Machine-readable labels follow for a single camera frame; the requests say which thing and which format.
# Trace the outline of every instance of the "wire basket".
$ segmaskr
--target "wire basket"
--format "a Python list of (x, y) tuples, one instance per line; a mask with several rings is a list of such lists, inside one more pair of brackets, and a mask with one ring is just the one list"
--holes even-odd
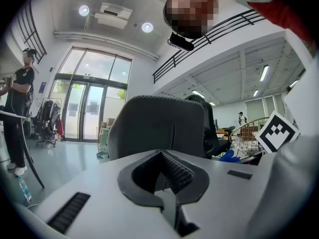
[(232, 132), (229, 140), (237, 149), (236, 156), (246, 158), (247, 156), (253, 156), (261, 151), (260, 145), (255, 137), (267, 123), (268, 119), (269, 117), (264, 117), (253, 120)]

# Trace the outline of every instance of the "plastic water bottle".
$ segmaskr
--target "plastic water bottle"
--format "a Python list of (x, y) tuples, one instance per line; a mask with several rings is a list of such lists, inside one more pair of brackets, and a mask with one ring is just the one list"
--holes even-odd
[(19, 185), (20, 185), (20, 187), (21, 187), (21, 189), (22, 189), (22, 191), (23, 191), (23, 194), (24, 194), (26, 200), (29, 202), (32, 197), (31, 197), (31, 194), (30, 194), (30, 192), (29, 192), (29, 190), (28, 190), (28, 187), (26, 186), (26, 183), (25, 183), (25, 181), (22, 179), (21, 176), (19, 176), (18, 178), (19, 178)]

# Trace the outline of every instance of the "shoe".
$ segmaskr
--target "shoe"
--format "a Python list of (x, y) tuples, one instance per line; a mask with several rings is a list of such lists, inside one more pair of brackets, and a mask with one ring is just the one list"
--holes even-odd
[(15, 168), (16, 168), (16, 165), (15, 165), (15, 163), (10, 163), (9, 165), (6, 165), (6, 168), (7, 168), (8, 170), (12, 170), (12, 169), (15, 169)]
[(14, 174), (16, 175), (16, 176), (21, 176), (21, 175), (23, 175), (24, 174), (24, 172), (27, 170), (27, 166), (25, 166), (25, 167), (17, 167), (16, 169), (15, 169), (15, 171), (14, 171)]

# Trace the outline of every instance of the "blue glove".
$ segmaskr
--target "blue glove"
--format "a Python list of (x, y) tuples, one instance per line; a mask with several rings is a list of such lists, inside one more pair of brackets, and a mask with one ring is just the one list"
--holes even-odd
[(240, 160), (240, 157), (233, 157), (234, 156), (234, 151), (232, 149), (228, 150), (225, 155), (223, 155), (219, 161), (223, 162), (229, 162), (229, 163), (235, 163)]

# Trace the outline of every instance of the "black pants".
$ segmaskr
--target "black pants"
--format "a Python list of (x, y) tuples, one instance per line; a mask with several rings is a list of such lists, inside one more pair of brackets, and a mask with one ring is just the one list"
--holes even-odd
[(15, 163), (17, 167), (25, 167), (23, 145), (18, 130), (20, 119), (0, 114), (0, 120), (3, 121), (4, 139), (11, 163)]

